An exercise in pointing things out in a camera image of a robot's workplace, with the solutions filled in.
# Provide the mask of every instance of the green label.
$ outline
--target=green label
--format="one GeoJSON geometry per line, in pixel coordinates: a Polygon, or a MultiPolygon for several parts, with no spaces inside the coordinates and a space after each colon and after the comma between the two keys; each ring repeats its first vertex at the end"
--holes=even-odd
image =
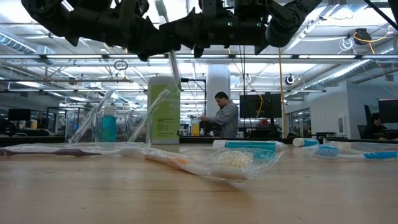
{"type": "MultiPolygon", "coordinates": [[[[153,85],[150,89],[150,104],[156,100],[158,95],[167,88],[167,85],[153,85]]],[[[180,95],[173,87],[167,100],[161,101],[155,109],[151,120],[150,135],[156,140],[179,140],[180,131],[180,95]]]]}

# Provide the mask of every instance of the bottle cap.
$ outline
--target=bottle cap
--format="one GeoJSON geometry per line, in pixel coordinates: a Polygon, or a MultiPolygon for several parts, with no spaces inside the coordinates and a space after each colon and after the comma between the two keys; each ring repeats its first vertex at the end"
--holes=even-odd
{"type": "Polygon", "coordinates": [[[104,115],[114,115],[114,107],[113,106],[105,106],[104,115]]]}
{"type": "Polygon", "coordinates": [[[226,145],[226,140],[214,140],[213,147],[214,148],[224,148],[226,145]]]}

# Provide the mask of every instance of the black monitor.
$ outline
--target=black monitor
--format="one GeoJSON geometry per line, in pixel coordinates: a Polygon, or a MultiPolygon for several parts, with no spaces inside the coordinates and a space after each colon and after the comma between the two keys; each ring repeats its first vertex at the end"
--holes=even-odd
{"type": "Polygon", "coordinates": [[[9,121],[30,121],[30,109],[8,109],[9,121]]]}
{"type": "Polygon", "coordinates": [[[382,123],[398,123],[398,100],[379,100],[379,115],[382,123]]]}
{"type": "MultiPolygon", "coordinates": [[[[280,94],[265,94],[262,97],[262,107],[259,118],[281,118],[282,103],[280,94]]],[[[241,95],[239,102],[240,118],[256,118],[260,109],[261,98],[258,95],[241,95]]]]}

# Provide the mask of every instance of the blue bottle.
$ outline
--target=blue bottle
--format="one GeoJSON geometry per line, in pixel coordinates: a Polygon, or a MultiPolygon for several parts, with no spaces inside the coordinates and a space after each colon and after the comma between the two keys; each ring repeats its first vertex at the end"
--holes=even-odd
{"type": "Polygon", "coordinates": [[[114,107],[106,106],[102,117],[101,142],[116,141],[116,118],[114,117],[114,107]]]}

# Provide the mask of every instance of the wooden surface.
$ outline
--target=wooden surface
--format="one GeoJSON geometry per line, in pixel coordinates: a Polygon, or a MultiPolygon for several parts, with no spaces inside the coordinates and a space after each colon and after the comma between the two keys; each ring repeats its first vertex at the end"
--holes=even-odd
{"type": "Polygon", "coordinates": [[[227,184],[126,157],[0,158],[0,223],[397,223],[398,162],[307,159],[288,149],[227,184]]]}

